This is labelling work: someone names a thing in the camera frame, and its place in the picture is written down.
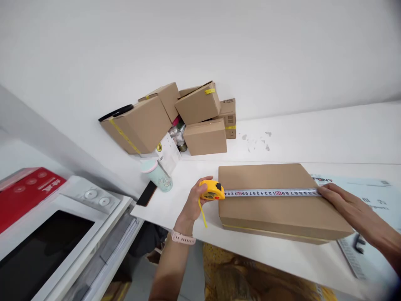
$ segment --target yellow tape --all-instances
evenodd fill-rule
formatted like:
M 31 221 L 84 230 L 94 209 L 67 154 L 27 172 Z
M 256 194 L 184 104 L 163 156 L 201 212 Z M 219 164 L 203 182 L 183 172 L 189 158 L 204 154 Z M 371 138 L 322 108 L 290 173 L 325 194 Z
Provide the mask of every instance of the yellow tape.
M 122 129 L 120 129 L 120 127 L 114 122 L 113 117 L 111 119 L 109 119 L 109 122 L 116 128 L 116 130 L 120 133 L 121 136 L 123 136 L 123 138 L 129 143 L 129 145 L 132 146 L 132 148 L 139 154 L 141 153 L 139 151 L 139 149 L 137 149 L 137 147 L 131 142 L 131 140 L 127 137 L 126 134 L 124 134 L 124 132 L 122 131 Z
M 210 94 L 216 92 L 216 89 L 209 89 L 205 91 L 205 94 Z
M 308 237 L 308 236 L 301 236 L 301 235 L 293 235 L 293 234 L 287 234 L 287 233 L 266 231 L 266 230 L 253 229 L 253 228 L 244 228 L 244 227 L 238 227 L 238 226 L 230 226 L 230 225 L 226 225 L 226 224 L 223 224 L 223 226 L 230 227 L 230 228 L 245 229 L 245 230 L 252 230 L 252 231 L 260 231 L 260 232 L 271 233 L 271 234 L 279 234 L 279 235 L 284 235 L 284 236 L 299 237 L 299 238 L 306 238 L 306 239 L 313 239 L 313 240 L 329 242 L 329 240 L 325 240 L 325 239 L 322 239 L 322 238 L 315 238 L 315 237 Z
M 201 205 L 201 198 L 198 199 L 198 204 L 199 204 L 200 211 L 202 212 L 203 222 L 205 223 L 205 228 L 207 228 L 208 225 L 206 224 L 205 214 L 203 213 L 203 209 L 202 209 L 202 205 Z
M 122 297 L 125 296 L 125 291 L 129 288 L 131 284 L 129 282 L 127 282 L 126 284 L 124 284 L 124 288 L 122 289 L 120 296 L 118 297 L 117 301 L 121 301 Z

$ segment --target watch strap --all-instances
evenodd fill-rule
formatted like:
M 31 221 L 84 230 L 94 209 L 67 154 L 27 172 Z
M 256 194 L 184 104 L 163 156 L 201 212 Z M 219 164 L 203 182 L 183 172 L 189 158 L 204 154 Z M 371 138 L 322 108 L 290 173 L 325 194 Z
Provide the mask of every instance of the watch strap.
M 196 238 L 193 238 L 192 236 L 185 236 L 181 233 L 178 233 L 176 231 L 171 232 L 171 239 L 174 242 L 179 242 L 185 245 L 194 245 L 196 242 Z

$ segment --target black phone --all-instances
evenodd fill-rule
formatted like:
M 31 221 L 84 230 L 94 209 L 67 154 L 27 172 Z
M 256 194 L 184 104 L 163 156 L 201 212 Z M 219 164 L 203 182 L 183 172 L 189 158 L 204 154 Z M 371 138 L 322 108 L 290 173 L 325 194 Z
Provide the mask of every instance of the black phone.
M 156 190 L 156 185 L 152 181 L 150 181 L 149 184 L 146 186 L 145 190 L 142 192 L 141 196 L 139 197 L 137 205 L 146 207 L 155 190 Z

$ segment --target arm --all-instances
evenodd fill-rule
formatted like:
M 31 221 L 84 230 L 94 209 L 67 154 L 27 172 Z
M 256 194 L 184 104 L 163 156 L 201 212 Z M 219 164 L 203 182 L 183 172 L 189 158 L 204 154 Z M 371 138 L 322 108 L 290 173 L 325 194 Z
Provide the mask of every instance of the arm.
M 333 204 L 352 228 L 383 254 L 401 277 L 401 234 L 381 219 L 360 198 L 339 186 L 330 183 L 319 187 L 318 191 Z
M 192 236 L 193 224 L 201 214 L 198 199 L 207 190 L 206 184 L 199 186 L 199 183 L 212 178 L 212 176 L 208 176 L 199 179 L 192 187 L 187 202 L 175 222 L 174 231 L 185 236 Z M 201 199 L 200 202 L 204 205 L 207 200 Z M 190 247 L 190 245 L 172 241 L 170 233 L 168 234 L 166 246 L 160 257 L 159 266 L 150 291 L 150 301 L 177 300 Z

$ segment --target appliance door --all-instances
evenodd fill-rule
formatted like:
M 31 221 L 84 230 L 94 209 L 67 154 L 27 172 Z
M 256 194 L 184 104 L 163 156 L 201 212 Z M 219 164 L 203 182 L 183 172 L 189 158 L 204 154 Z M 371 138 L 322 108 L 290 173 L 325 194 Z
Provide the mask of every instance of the appliance door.
M 1 299 L 42 301 L 108 215 L 57 192 L 0 235 Z

